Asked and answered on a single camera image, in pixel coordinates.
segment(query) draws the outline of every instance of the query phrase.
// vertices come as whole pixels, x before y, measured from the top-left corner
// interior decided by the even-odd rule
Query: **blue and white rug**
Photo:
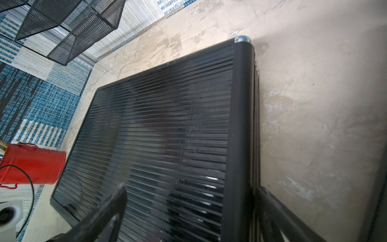
[[[59,148],[79,100],[79,95],[0,63],[0,139]]]

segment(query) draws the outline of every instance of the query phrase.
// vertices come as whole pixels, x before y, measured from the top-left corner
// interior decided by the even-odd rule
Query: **wire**
[[[19,232],[18,232],[17,235],[16,235],[16,238],[17,238],[17,237],[20,235],[20,233],[23,231],[24,226],[26,225],[26,223],[27,223],[29,217],[31,216],[31,212],[32,212],[32,208],[33,208],[33,206],[34,206],[34,200],[35,200],[35,190],[34,190],[34,185],[32,184],[31,178],[28,176],[28,174],[27,174],[25,171],[23,171],[21,168],[15,166],[15,165],[5,165],[5,166],[0,167],[0,170],[3,169],[3,168],[5,168],[5,167],[13,167],[13,168],[16,168],[16,169],[18,169],[19,171],[23,172],[23,174],[25,174],[26,177],[28,178],[29,183],[31,184],[31,189],[32,189],[32,202],[31,202],[31,207],[29,208],[28,215],[27,215],[27,217],[26,217],[26,220],[25,220],[24,223],[23,223],[22,228],[19,230]]]

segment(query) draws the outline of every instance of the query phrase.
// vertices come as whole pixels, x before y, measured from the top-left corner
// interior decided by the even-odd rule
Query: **red metal can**
[[[22,143],[8,144],[0,167],[15,165],[23,169],[31,178],[33,184],[54,184],[63,169],[66,161],[66,152],[39,148],[35,144]],[[27,177],[13,167],[0,170],[1,187],[4,184],[29,184]]]

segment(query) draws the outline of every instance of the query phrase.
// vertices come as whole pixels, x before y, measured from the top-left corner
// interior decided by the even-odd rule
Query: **stained concrete floor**
[[[97,87],[241,34],[260,70],[262,185],[328,242],[355,241],[387,138],[384,0],[197,0],[96,64],[62,149]],[[52,189],[23,241],[69,229]]]

